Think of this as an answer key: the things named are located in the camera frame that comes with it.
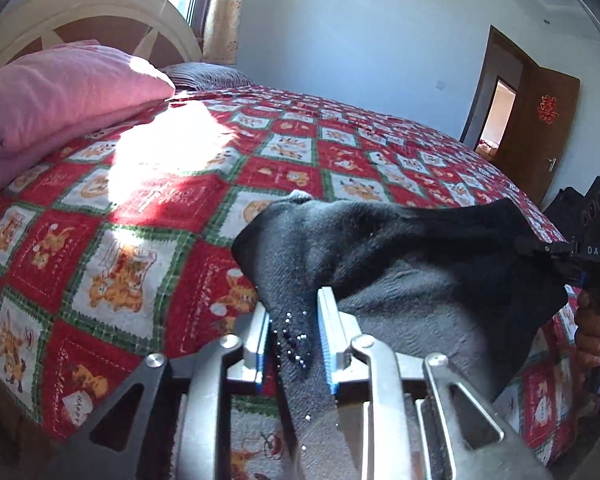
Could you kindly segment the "person right hand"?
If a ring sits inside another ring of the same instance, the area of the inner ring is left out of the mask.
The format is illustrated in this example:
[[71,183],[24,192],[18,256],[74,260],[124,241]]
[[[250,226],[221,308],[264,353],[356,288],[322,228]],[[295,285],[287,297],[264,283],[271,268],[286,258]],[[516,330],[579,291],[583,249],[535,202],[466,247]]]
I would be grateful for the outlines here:
[[600,297],[582,289],[576,313],[576,358],[580,370],[600,366]]

